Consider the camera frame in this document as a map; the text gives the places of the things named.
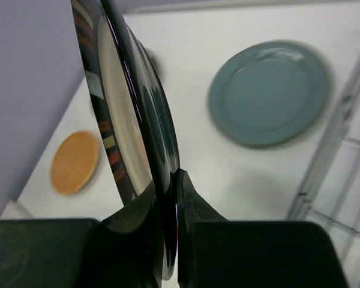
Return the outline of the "black rimmed plate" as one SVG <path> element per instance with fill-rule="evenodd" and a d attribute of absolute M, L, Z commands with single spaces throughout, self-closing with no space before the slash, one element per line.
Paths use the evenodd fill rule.
<path fill-rule="evenodd" d="M 180 164 L 163 86 L 147 50 L 114 2 L 72 1 L 71 7 L 91 104 L 118 193 L 125 207 L 147 186 L 154 187 L 164 236 L 161 279 L 168 280 L 177 250 Z"/>

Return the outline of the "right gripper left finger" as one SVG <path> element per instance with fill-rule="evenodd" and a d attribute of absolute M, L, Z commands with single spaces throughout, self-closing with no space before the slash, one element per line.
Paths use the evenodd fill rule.
<path fill-rule="evenodd" d="M 164 236 L 154 187 L 100 222 L 83 257 L 84 287 L 161 287 Z"/>

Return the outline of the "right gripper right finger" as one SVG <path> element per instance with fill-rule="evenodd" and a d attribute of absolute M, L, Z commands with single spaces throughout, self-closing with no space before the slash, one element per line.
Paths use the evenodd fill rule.
<path fill-rule="evenodd" d="M 176 179 L 178 221 L 178 284 L 193 287 L 191 224 L 195 221 L 227 221 L 201 195 L 187 171 L 180 169 Z"/>

